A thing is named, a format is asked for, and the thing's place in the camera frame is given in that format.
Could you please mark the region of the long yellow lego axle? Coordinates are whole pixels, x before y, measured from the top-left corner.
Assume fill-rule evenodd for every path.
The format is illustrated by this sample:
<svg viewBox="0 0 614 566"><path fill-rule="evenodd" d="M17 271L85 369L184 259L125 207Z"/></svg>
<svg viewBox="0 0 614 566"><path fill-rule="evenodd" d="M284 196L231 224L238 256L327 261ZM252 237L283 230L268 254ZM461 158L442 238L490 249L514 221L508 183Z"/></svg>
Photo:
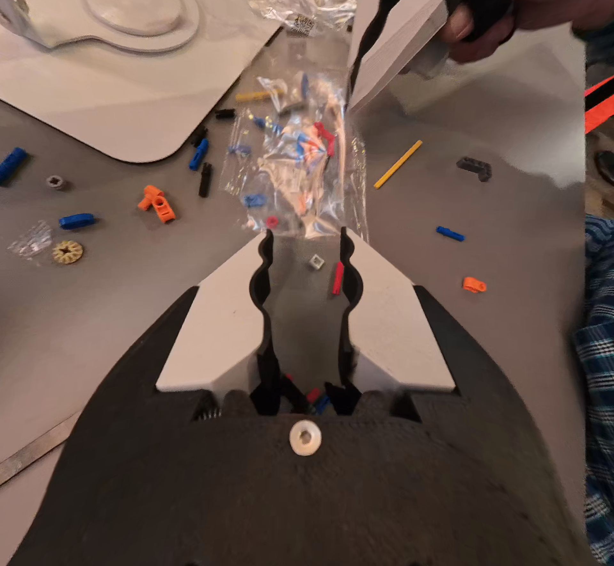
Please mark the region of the long yellow lego axle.
<svg viewBox="0 0 614 566"><path fill-rule="evenodd" d="M423 145L422 140L416 141L373 185L380 189Z"/></svg>

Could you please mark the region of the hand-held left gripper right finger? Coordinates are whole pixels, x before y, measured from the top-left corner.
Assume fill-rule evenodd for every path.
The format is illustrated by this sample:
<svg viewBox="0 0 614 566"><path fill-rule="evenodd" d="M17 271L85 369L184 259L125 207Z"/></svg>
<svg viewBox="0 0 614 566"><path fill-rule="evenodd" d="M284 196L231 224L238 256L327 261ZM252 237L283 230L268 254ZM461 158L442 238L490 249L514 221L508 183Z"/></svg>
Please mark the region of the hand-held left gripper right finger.
<svg viewBox="0 0 614 566"><path fill-rule="evenodd" d="M412 280L350 229L340 236L342 315L335 413L352 414L362 395L403 400L450 395L455 381Z"/></svg>

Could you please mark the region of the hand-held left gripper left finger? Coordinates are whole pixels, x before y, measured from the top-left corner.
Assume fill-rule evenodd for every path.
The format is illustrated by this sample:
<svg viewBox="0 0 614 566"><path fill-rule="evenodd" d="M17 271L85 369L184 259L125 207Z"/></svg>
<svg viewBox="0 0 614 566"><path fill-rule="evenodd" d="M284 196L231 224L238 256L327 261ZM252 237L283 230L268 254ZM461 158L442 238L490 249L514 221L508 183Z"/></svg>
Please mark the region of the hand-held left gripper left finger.
<svg viewBox="0 0 614 566"><path fill-rule="evenodd" d="M271 292L272 231L203 279L157 379L159 392L207 390L218 400L260 389L276 410L282 372L264 304Z"/></svg>

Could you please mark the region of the person's plaid shirt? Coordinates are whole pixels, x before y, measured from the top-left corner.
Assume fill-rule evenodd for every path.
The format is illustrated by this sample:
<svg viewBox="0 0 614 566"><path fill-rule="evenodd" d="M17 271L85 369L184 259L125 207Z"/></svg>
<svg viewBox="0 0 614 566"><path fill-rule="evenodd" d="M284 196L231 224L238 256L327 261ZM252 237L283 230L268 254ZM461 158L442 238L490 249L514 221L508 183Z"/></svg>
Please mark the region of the person's plaid shirt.
<svg viewBox="0 0 614 566"><path fill-rule="evenodd" d="M613 565L613 220L585 218L585 303L573 348L586 385L585 527L594 558Z"/></svg>

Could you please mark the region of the dark bent lego beam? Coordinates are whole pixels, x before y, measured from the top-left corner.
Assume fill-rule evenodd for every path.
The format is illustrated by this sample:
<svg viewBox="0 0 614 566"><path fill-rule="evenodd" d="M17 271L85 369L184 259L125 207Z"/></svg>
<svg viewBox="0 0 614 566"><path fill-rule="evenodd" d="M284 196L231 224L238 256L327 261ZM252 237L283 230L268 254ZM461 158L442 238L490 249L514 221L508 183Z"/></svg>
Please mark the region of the dark bent lego beam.
<svg viewBox="0 0 614 566"><path fill-rule="evenodd" d="M492 178L492 166L485 161L465 156L457 161L456 166L476 174L480 182L488 182Z"/></svg>

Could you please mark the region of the tan lego gear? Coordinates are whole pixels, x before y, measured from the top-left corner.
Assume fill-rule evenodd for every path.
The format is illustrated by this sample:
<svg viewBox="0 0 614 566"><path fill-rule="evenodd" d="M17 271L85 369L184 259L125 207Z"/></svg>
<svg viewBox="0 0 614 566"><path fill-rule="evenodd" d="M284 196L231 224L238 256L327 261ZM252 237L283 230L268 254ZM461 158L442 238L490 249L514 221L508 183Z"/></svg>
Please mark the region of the tan lego gear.
<svg viewBox="0 0 614 566"><path fill-rule="evenodd" d="M83 253L84 248L80 243L74 240L63 240L53 247L51 258L55 263L69 265L79 261Z"/></svg>

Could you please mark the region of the small clear lego parts bag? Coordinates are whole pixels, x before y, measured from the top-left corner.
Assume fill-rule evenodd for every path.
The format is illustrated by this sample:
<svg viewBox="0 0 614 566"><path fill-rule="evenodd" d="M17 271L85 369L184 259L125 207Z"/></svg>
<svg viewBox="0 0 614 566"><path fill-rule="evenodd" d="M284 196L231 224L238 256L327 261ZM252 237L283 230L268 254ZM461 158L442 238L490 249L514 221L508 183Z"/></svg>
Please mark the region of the small clear lego parts bag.
<svg viewBox="0 0 614 566"><path fill-rule="evenodd" d="M238 199L244 227L292 238L369 241L366 150L347 113L343 79L303 69L257 77L283 97L237 103L220 187Z"/></svg>

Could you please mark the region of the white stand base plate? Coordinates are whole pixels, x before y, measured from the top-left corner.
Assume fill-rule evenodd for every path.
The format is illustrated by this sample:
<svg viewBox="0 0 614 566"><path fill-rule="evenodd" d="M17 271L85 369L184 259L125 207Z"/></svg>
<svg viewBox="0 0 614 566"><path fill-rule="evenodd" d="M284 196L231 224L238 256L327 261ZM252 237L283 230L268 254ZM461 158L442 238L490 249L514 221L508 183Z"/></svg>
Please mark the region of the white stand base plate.
<svg viewBox="0 0 614 566"><path fill-rule="evenodd" d="M1 101L129 163L174 153L278 29L246 0L187 0L192 38L166 53L99 40L52 50L1 18Z"/></svg>

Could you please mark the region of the clear lego piece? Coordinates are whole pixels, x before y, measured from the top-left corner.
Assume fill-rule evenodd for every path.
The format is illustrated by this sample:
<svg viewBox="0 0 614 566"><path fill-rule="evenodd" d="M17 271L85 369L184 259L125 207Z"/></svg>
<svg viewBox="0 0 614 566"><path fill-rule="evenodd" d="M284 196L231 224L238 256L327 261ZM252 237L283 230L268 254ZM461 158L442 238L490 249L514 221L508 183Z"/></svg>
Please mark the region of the clear lego piece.
<svg viewBox="0 0 614 566"><path fill-rule="evenodd" d="M18 258L26 260L48 250L53 242L53 229L45 221L38 221L28 231L7 247L7 251Z"/></svg>

